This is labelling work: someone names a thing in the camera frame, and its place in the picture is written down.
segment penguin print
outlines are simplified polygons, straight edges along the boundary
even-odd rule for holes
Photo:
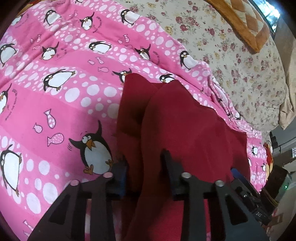
[[[120,81],[121,81],[121,83],[122,83],[122,85],[124,84],[124,82],[125,82],[125,80],[126,80],[126,76],[128,75],[128,74],[131,74],[132,73],[132,71],[131,71],[131,69],[129,68],[129,71],[126,71],[126,70],[123,70],[123,71],[121,71],[121,72],[114,72],[114,71],[112,71],[114,74],[116,74],[116,75],[118,75],[119,76],[119,79],[120,79]]]
[[[81,27],[85,30],[89,30],[92,27],[92,17],[94,16],[94,12],[91,16],[85,17],[84,19],[80,19]]]
[[[89,48],[92,51],[98,51],[100,53],[106,53],[109,49],[112,48],[112,45],[105,44],[105,41],[97,41],[89,44]]]
[[[18,178],[19,178],[19,169],[20,164],[22,163],[22,154],[16,154],[13,151],[10,151],[9,148],[12,144],[4,151],[1,152],[0,155],[0,167],[2,171],[2,177],[7,188],[8,184],[19,196],[19,191],[17,188]]]
[[[253,146],[251,152],[252,152],[253,155],[256,156],[258,154],[258,147]]]
[[[125,9],[121,12],[121,21],[122,23],[127,22],[131,24],[132,26],[135,24],[135,22],[139,19],[140,15],[136,14],[129,9]]]
[[[169,83],[171,82],[172,80],[175,80],[173,77],[171,77],[172,74],[163,74],[159,77],[159,80],[161,82],[164,82],[164,83]]]
[[[85,134],[81,141],[69,138],[70,143],[80,150],[80,156],[85,166],[84,173],[92,175],[108,172],[113,165],[112,155],[107,142],[102,137],[102,124],[96,133]]]
[[[43,22],[45,23],[45,21],[46,21],[49,25],[52,25],[60,17],[61,16],[59,14],[57,14],[56,11],[50,9],[47,11]]]
[[[20,15],[20,16],[17,16],[17,17],[12,21],[11,26],[16,25],[16,24],[22,19],[22,17],[23,17],[23,14]]]
[[[12,84],[10,84],[9,88],[5,91],[2,91],[0,94],[0,114],[4,111],[7,101],[8,101],[8,91]]]
[[[41,56],[41,59],[43,59],[43,60],[51,59],[57,53],[58,46],[59,46],[59,42],[57,42],[57,45],[55,47],[49,47],[47,49],[42,47],[43,54]]]
[[[191,69],[197,65],[197,61],[194,60],[185,50],[180,53],[180,63],[181,66],[184,65],[187,69]]]
[[[43,89],[46,91],[46,87],[52,87],[58,90],[61,89],[61,86],[66,83],[66,81],[75,74],[75,71],[63,71],[61,69],[55,73],[49,74],[43,80]]]
[[[151,44],[149,44],[149,47],[147,49],[141,48],[141,49],[136,49],[135,51],[143,58],[146,60],[150,60],[150,54],[149,54],[149,49],[151,47]]]
[[[14,44],[4,44],[0,48],[0,61],[3,67],[5,63],[17,53],[15,48],[13,48],[13,45]]]

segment metal bolt head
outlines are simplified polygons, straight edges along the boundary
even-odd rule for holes
[[[183,177],[183,178],[191,178],[191,174],[189,173],[189,172],[183,172],[182,174],[181,174],[181,177]]]
[[[215,184],[216,184],[218,187],[223,187],[223,186],[224,186],[224,182],[223,182],[222,180],[215,181]]]

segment red fabric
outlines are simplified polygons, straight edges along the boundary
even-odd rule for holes
[[[180,240],[183,202],[170,197],[169,181],[161,173],[162,149],[203,181],[229,182],[231,167],[250,177],[246,134],[230,129],[176,80],[155,84],[139,74],[127,75],[117,139],[129,163],[129,187],[141,191],[136,206],[125,209],[133,217],[123,220],[124,241]]]

